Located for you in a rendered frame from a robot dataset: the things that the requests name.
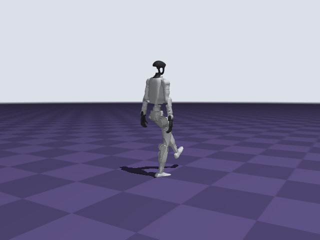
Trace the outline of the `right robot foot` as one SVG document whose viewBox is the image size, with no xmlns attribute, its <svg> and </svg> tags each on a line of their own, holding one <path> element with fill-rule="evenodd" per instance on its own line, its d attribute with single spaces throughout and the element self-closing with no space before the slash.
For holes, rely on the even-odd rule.
<svg viewBox="0 0 320 240">
<path fill-rule="evenodd" d="M 160 174 L 160 172 L 156 172 L 155 173 L 155 177 L 162 177 L 162 176 L 170 176 L 171 174 L 170 173 L 165 173 L 165 172 L 163 172 L 162 174 Z"/>
</svg>

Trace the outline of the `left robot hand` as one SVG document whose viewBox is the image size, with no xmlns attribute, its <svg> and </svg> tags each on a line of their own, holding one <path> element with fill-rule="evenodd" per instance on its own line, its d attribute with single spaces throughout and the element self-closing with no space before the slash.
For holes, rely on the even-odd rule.
<svg viewBox="0 0 320 240">
<path fill-rule="evenodd" d="M 148 124 L 148 122 L 146 121 L 146 118 L 145 118 L 145 116 L 146 116 L 146 114 L 144 115 L 144 112 L 143 111 L 141 111 L 141 126 L 142 127 L 148 127 L 148 126 L 146 126 L 146 124 L 145 124 L 145 122 Z"/>
</svg>

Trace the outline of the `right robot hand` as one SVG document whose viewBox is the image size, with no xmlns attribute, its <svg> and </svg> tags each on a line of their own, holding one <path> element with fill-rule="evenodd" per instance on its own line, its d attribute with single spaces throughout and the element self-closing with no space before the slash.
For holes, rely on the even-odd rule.
<svg viewBox="0 0 320 240">
<path fill-rule="evenodd" d="M 170 133 L 171 131 L 172 131 L 172 127 L 173 127 L 173 119 L 172 119 L 172 117 L 169 115 L 168 116 L 168 121 L 169 121 L 169 128 L 168 128 L 168 131 L 166 131 L 166 133 Z"/>
</svg>

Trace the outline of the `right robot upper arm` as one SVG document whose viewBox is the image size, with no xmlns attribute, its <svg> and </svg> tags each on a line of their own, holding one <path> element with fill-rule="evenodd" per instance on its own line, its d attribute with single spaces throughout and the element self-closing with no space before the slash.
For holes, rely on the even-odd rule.
<svg viewBox="0 0 320 240">
<path fill-rule="evenodd" d="M 163 95 L 164 95 L 164 102 L 168 103 L 168 98 L 170 94 L 170 81 L 166 79 L 161 79 L 161 86 L 163 87 Z"/>
</svg>

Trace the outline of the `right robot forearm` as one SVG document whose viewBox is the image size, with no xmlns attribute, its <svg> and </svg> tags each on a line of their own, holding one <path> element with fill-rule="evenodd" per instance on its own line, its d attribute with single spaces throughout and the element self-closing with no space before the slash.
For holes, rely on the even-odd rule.
<svg viewBox="0 0 320 240">
<path fill-rule="evenodd" d="M 172 111 L 172 98 L 171 97 L 169 97 L 167 99 L 167 104 L 165 105 L 165 107 L 166 107 L 166 111 L 167 111 L 167 118 L 168 118 L 168 116 L 171 116 L 171 119 L 173 119 L 174 117 L 173 117 L 173 111 Z"/>
</svg>

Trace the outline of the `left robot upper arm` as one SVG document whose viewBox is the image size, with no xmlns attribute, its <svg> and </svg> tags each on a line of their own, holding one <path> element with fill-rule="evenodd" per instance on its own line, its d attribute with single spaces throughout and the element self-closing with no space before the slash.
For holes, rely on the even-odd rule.
<svg viewBox="0 0 320 240">
<path fill-rule="evenodd" d="M 149 101 L 149 80 L 150 80 L 150 78 L 148 78 L 146 80 L 145 94 L 144 94 L 144 97 L 143 97 L 143 99 L 146 100 L 146 101 Z"/>
</svg>

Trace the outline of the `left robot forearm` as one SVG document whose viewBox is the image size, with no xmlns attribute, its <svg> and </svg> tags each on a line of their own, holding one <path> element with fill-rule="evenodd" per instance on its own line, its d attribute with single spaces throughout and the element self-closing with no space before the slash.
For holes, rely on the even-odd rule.
<svg viewBox="0 0 320 240">
<path fill-rule="evenodd" d="M 147 107 L 148 107 L 148 101 L 147 101 L 147 100 L 144 100 L 144 98 L 143 98 L 143 100 L 142 100 L 142 108 L 141 108 L 141 112 L 143 111 L 143 115 L 146 114 Z M 141 112 L 140 112 L 140 113 L 141 113 Z"/>
</svg>

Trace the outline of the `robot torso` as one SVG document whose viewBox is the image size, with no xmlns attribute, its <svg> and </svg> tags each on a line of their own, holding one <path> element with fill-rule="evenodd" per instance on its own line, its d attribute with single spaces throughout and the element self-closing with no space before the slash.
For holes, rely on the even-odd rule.
<svg viewBox="0 0 320 240">
<path fill-rule="evenodd" d="M 164 103 L 164 90 L 161 85 L 162 79 L 164 79 L 163 76 L 160 76 L 159 78 L 151 77 L 148 83 L 149 103 L 154 104 L 150 111 L 150 117 L 155 122 L 158 122 L 158 117 L 164 114 L 161 110 L 161 105 L 159 105 Z"/>
</svg>

